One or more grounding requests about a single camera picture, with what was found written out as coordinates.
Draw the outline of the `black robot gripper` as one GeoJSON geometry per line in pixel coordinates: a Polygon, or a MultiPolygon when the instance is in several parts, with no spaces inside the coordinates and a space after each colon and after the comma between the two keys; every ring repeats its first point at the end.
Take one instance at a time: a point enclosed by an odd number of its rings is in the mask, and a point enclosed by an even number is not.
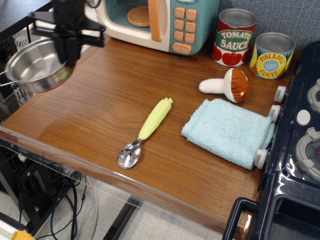
{"type": "Polygon", "coordinates": [[[51,38],[59,61],[64,64],[67,58],[67,65],[73,68],[80,59],[82,44],[105,45],[106,28],[85,15],[86,0],[53,0],[51,3],[53,11],[34,11],[28,15],[33,20],[32,33],[51,38]]]}

